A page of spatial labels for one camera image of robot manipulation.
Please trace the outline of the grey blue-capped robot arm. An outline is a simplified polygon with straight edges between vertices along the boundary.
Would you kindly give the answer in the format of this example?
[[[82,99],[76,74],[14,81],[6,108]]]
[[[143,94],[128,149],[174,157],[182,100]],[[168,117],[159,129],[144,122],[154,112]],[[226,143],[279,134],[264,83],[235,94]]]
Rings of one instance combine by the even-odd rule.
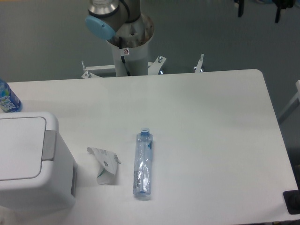
[[[126,23],[135,22],[141,15],[139,0],[89,0],[85,24],[88,30],[103,40],[112,39]]]

